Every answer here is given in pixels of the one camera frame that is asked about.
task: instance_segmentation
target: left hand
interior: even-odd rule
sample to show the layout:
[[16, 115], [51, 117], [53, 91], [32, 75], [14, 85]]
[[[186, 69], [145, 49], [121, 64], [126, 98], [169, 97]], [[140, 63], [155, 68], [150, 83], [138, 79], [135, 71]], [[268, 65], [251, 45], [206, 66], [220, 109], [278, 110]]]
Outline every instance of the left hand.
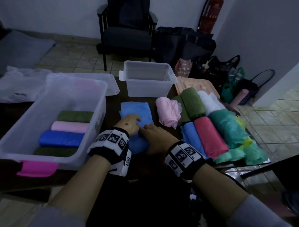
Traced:
[[141, 121], [141, 118], [136, 114], [128, 114], [123, 117], [114, 127], [126, 130], [129, 135], [134, 135], [139, 130], [136, 121]]

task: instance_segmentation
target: patterned bag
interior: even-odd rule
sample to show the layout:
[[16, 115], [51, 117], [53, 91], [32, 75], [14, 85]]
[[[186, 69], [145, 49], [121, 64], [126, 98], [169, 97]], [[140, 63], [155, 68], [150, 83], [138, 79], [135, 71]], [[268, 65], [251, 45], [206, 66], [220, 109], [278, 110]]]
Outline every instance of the patterned bag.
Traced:
[[177, 62], [175, 68], [174, 68], [174, 74], [177, 77], [186, 77], [188, 78], [190, 71], [192, 68], [192, 62], [191, 60], [184, 60], [184, 59], [179, 59]]

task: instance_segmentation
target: table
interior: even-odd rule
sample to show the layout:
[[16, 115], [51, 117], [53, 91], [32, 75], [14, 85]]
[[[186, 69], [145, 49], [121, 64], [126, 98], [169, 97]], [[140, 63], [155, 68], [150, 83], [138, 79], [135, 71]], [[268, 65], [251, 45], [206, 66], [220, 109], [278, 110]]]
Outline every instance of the table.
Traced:
[[[148, 102], [155, 125], [161, 126], [176, 138], [182, 139], [182, 134], [179, 129], [175, 130], [173, 128], [165, 127], [159, 123], [157, 107], [155, 105], [156, 98], [128, 97], [126, 82], [117, 80], [117, 84], [119, 86], [120, 93], [116, 96], [106, 97], [106, 116], [101, 131], [104, 131], [109, 127], [113, 127], [120, 120], [119, 111], [121, 102]], [[171, 99], [176, 95], [177, 92], [175, 86], [172, 86], [171, 90], [169, 91], [168, 98]], [[31, 105], [32, 102], [0, 104], [1, 137], [5, 135], [5, 133]], [[147, 175], [167, 173], [169, 169], [164, 165], [163, 162], [163, 154], [147, 156], [145, 153], [140, 153], [134, 155], [132, 156], [127, 176], [129, 179], [138, 179]], [[236, 161], [234, 163], [228, 162], [221, 164], [215, 164], [212, 160], [208, 160], [208, 163], [219, 170], [223, 168], [247, 166], [244, 160]], [[12, 160], [0, 160], [0, 193], [64, 185], [76, 173], [76, 171], [72, 170], [57, 170], [52, 176], [45, 178], [27, 178], [16, 176], [16, 173], [19, 172], [21, 168], [21, 163]]]

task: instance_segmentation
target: pink bin handle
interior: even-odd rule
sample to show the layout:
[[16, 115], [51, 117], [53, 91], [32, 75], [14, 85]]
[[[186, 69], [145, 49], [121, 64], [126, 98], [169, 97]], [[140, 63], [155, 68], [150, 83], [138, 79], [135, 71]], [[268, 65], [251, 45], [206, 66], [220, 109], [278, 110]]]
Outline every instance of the pink bin handle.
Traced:
[[23, 177], [49, 177], [55, 173], [59, 164], [55, 162], [20, 161], [23, 163], [22, 170], [17, 172]]

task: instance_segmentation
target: blue towel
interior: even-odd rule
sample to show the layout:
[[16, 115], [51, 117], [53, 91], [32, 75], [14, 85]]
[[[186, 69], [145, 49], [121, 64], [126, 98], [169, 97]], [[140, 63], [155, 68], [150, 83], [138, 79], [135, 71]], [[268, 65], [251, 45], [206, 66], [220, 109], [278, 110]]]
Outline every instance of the blue towel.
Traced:
[[45, 131], [39, 138], [41, 147], [79, 147], [84, 133]]
[[209, 157], [207, 157], [207, 155], [205, 154], [205, 150], [204, 150], [204, 148], [202, 146], [202, 142], [200, 141], [200, 138], [197, 134], [194, 123], [189, 122], [189, 123], [185, 124], [184, 126], [181, 126], [181, 130], [182, 130], [182, 134], [183, 134], [182, 141], [193, 146], [203, 156], [205, 156], [205, 159], [209, 159]]
[[[152, 113], [147, 102], [122, 102], [120, 104], [121, 111], [119, 114], [121, 118], [128, 114], [137, 114], [141, 118], [141, 122], [137, 121], [137, 124], [143, 127], [154, 123], [152, 120]], [[132, 154], [138, 154], [146, 151], [149, 147], [149, 143], [143, 136], [139, 136], [138, 132], [135, 135], [131, 135], [129, 139], [129, 150]]]

